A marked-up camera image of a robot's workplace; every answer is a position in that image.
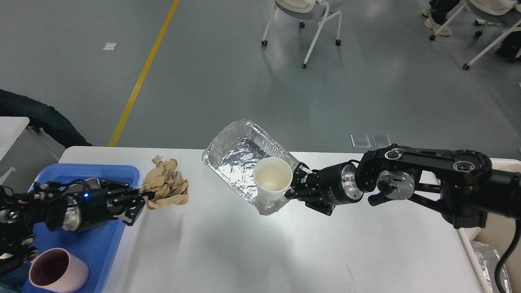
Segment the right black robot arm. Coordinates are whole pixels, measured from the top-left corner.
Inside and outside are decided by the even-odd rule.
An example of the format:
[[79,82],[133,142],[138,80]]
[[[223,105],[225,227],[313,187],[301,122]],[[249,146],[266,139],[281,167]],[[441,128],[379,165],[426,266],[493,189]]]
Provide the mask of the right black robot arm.
[[410,148],[392,144],[324,169],[299,163],[285,193],[320,213],[359,202],[371,206],[408,200],[441,214],[454,228],[484,228],[490,213],[520,220],[520,173],[493,168],[472,150]]

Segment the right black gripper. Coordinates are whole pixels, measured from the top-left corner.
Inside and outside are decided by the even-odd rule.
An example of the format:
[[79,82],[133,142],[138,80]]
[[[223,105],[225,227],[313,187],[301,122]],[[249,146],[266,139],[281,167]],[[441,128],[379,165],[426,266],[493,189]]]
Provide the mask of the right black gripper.
[[363,198],[363,192],[355,182],[355,171],[352,162],[314,170],[305,163],[298,163],[285,198],[292,200],[311,196],[315,202],[305,202],[305,206],[331,216],[336,206],[358,203]]

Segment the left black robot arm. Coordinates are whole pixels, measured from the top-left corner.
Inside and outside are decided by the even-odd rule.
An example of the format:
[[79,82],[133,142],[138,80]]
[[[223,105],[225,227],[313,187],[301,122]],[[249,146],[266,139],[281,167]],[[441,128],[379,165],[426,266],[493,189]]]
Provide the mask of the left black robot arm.
[[1,275],[37,257],[33,246],[35,224],[51,232],[84,232],[108,221],[121,219],[132,226],[154,191],[142,191],[126,182],[107,179],[75,179],[70,182],[34,182],[26,193],[7,193],[1,187]]

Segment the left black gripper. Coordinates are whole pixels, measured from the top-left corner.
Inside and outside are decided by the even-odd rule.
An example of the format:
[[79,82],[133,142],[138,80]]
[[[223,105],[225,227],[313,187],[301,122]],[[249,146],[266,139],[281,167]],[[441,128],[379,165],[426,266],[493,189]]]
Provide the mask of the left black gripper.
[[83,232],[117,219],[133,226],[145,204],[155,197],[155,192],[141,192],[128,182],[101,180],[99,185],[102,189],[66,196],[64,230]]

